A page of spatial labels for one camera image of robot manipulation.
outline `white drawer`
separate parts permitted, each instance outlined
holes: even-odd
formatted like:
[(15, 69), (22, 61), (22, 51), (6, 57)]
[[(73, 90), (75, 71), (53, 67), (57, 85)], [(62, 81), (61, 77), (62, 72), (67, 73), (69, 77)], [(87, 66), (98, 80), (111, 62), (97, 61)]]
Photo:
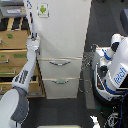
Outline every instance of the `white drawer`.
[(79, 79), (43, 80), (47, 99), (77, 98)]
[(38, 61), (42, 78), (79, 77), (82, 59)]

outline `label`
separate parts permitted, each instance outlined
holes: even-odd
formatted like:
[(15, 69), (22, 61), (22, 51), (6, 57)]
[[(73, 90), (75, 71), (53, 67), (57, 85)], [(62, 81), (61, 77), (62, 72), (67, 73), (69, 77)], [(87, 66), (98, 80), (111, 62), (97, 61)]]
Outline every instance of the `label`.
[(120, 64), (113, 76), (113, 81), (117, 87), (120, 87), (122, 82), (124, 81), (128, 71)]
[(5, 55), (1, 55), (0, 58), (5, 58)]
[(8, 39), (13, 39), (13, 35), (12, 34), (7, 34)]
[(8, 68), (9, 70), (13, 69), (13, 68)]
[(7, 10), (7, 13), (9, 13), (9, 14), (20, 14), (20, 10), (19, 9)]
[(13, 54), (14, 58), (27, 58), (26, 53), (24, 54)]

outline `drawer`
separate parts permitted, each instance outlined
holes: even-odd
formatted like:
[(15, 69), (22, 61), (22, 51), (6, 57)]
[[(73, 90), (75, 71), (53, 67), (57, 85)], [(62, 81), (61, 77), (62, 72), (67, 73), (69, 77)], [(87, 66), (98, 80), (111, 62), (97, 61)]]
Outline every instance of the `drawer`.
[(43, 80), (47, 99), (77, 98), (78, 79)]
[(0, 49), (25, 49), (27, 38), (26, 30), (0, 31)]
[(79, 77), (82, 59), (38, 61), (43, 78)]
[[(0, 67), (0, 77), (14, 77), (20, 73), (23, 67)], [(37, 66), (35, 67), (34, 76), (38, 75)]]
[(24, 66), (27, 50), (0, 50), (0, 67)]
[[(4, 94), (8, 90), (12, 89), (12, 82), (0, 82), (0, 95)], [(29, 93), (38, 93), (41, 91), (38, 81), (31, 81), (29, 87)]]

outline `sticker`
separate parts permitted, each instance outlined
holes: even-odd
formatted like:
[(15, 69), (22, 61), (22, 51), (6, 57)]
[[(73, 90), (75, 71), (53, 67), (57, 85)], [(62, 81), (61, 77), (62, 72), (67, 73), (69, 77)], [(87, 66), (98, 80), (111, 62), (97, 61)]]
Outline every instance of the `sticker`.
[(13, 35), (12, 34), (7, 34), (8, 39), (13, 39)]
[(1, 57), (1, 58), (5, 58), (5, 55), (1, 55), (0, 57)]
[(14, 58), (27, 58), (26, 53), (24, 54), (13, 54)]
[(48, 4), (37, 4), (38, 16), (42, 18), (49, 17)]
[(9, 70), (13, 69), (13, 68), (8, 68)]

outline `white robot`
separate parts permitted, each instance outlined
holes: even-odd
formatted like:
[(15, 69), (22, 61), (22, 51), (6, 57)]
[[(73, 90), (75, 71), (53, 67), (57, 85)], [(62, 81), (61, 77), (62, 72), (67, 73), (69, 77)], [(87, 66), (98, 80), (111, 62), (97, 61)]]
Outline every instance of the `white robot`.
[[(121, 12), (121, 23), (128, 34), (128, 11)], [(128, 37), (114, 34), (110, 47), (96, 48), (93, 69), (93, 91), (105, 105), (116, 105), (128, 89)]]

